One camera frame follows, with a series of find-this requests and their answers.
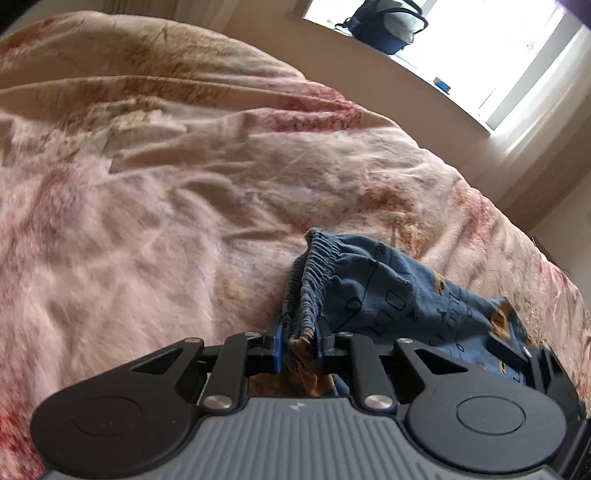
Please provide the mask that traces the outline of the pink floral bed quilt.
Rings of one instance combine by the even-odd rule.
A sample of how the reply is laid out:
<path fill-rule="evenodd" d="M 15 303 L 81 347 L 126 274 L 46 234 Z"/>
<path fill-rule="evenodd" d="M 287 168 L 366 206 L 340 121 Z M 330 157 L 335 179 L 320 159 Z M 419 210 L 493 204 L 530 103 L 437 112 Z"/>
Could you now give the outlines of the pink floral bed quilt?
<path fill-rule="evenodd" d="M 249 44 L 72 12 L 1 40 L 1 475 L 43 465 L 54 392 L 280 312 L 308 229 L 396 246 L 504 297 L 590 394 L 577 287 L 394 121 Z"/>

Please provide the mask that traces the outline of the beige window curtain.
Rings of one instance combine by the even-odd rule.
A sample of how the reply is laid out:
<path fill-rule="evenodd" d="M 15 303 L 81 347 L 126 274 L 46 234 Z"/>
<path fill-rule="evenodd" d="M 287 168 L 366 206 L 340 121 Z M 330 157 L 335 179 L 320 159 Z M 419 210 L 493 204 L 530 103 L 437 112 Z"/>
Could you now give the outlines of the beige window curtain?
<path fill-rule="evenodd" d="M 590 30 L 582 26 L 462 172 L 527 231 L 590 172 L 589 150 Z"/>

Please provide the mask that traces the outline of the small blue box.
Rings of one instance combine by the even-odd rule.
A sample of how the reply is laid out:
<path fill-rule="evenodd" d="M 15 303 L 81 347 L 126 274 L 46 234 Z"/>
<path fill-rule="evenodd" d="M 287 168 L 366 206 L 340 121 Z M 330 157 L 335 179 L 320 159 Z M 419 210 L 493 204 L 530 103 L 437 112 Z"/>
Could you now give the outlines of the small blue box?
<path fill-rule="evenodd" d="M 450 93 L 451 87 L 446 82 L 441 80 L 439 77 L 436 77 L 434 79 L 434 85 L 436 87 L 438 87 L 440 90 L 442 90 L 443 92 L 445 92 L 446 94 Z"/>

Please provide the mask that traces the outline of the navy and grey backpack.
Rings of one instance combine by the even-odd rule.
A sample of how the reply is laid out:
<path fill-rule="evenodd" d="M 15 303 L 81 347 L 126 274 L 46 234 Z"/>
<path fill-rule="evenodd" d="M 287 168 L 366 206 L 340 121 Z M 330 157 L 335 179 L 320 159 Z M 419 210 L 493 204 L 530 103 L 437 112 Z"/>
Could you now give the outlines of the navy and grey backpack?
<path fill-rule="evenodd" d="M 415 40 L 429 26 L 423 9 L 414 1 L 365 1 L 345 21 L 335 25 L 353 38 L 392 56 Z"/>

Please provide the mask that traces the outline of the blue patterned child pants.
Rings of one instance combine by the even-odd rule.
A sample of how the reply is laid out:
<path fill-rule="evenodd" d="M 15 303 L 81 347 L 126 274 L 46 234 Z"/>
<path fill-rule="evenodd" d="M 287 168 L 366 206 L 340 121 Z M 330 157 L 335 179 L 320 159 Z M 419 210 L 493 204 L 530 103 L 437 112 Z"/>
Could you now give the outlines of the blue patterned child pants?
<path fill-rule="evenodd" d="M 281 307 L 284 364 L 305 394 L 336 396 L 346 386 L 318 366 L 318 331 L 366 335 L 377 344 L 411 338 L 523 384 L 523 368 L 494 353 L 496 335 L 516 352 L 531 340 L 508 299 L 488 299 L 376 239 L 312 228 L 291 267 Z"/>

